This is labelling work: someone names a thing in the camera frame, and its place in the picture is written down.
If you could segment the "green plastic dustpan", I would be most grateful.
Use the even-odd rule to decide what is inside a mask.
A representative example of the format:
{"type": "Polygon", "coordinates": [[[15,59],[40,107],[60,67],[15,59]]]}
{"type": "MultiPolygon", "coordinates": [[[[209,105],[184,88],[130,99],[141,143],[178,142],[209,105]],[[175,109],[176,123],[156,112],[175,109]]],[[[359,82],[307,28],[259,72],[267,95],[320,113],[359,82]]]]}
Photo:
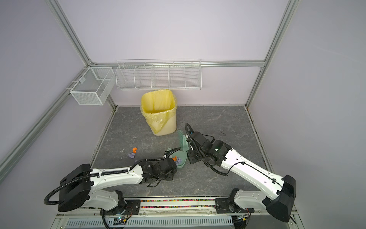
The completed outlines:
{"type": "Polygon", "coordinates": [[[187,160],[187,153],[184,152],[181,148],[170,155],[170,158],[176,163],[178,169],[181,169],[187,160]]]}

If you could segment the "green hand brush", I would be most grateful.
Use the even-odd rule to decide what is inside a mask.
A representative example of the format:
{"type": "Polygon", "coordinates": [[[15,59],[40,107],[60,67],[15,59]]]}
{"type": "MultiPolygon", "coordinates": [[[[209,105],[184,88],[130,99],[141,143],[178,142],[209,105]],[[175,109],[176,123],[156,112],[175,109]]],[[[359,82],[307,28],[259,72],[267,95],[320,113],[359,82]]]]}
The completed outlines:
{"type": "Polygon", "coordinates": [[[190,149],[190,145],[187,142],[187,136],[185,135],[185,133],[183,133],[183,131],[181,129],[177,130],[177,134],[178,134],[180,148],[184,152],[184,154],[187,156],[187,152],[190,149]]]}

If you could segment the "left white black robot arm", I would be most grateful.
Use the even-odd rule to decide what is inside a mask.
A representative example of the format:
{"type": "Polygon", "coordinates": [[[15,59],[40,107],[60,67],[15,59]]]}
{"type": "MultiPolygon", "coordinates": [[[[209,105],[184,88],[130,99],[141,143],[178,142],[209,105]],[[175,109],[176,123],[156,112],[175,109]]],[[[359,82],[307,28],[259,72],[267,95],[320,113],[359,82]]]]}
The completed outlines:
{"type": "Polygon", "coordinates": [[[99,208],[110,215],[124,214],[128,206],[123,193],[108,189],[128,184],[147,184],[154,188],[163,180],[171,181],[177,172],[171,155],[179,150],[174,148],[160,158],[138,160],[124,168],[92,169],[89,164],[82,164],[64,177],[43,202],[48,206],[56,205],[59,212],[83,207],[99,208]]]}

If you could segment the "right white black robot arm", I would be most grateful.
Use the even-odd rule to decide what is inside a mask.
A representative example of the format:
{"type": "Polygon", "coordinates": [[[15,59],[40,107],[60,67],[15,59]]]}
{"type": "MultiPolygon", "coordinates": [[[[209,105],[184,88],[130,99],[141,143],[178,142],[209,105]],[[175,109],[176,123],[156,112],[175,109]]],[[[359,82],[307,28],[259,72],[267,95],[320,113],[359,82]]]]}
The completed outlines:
{"type": "Polygon", "coordinates": [[[290,175],[284,177],[267,171],[240,155],[234,148],[221,140],[208,140],[208,135],[193,131],[185,124],[185,138],[189,144],[187,156],[191,164],[203,162],[213,172],[228,176],[233,172],[260,190],[263,200],[249,197],[246,191],[233,189],[227,205],[240,209],[253,208],[267,211],[282,222],[292,220],[291,212],[296,198],[296,180],[290,175]]]}

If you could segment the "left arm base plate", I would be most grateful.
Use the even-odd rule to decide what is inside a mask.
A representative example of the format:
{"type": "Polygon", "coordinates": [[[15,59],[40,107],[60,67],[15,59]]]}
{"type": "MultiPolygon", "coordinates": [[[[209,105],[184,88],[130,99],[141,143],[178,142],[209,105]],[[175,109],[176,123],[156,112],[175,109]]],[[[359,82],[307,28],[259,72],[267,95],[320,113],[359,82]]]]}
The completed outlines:
{"type": "Polygon", "coordinates": [[[116,208],[105,211],[105,216],[117,216],[117,215],[138,215],[140,210],[141,201],[139,199],[125,200],[123,207],[117,206],[116,208]]]}

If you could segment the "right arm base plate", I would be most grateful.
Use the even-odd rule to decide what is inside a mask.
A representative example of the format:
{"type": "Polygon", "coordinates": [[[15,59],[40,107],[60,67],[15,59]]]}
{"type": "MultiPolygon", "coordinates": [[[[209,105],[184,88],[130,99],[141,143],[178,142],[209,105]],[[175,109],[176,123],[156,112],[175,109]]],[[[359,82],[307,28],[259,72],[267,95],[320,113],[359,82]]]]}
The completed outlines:
{"type": "Polygon", "coordinates": [[[253,208],[241,208],[234,203],[233,200],[229,198],[216,198],[215,209],[218,214],[228,214],[228,213],[254,213],[253,208]]]}

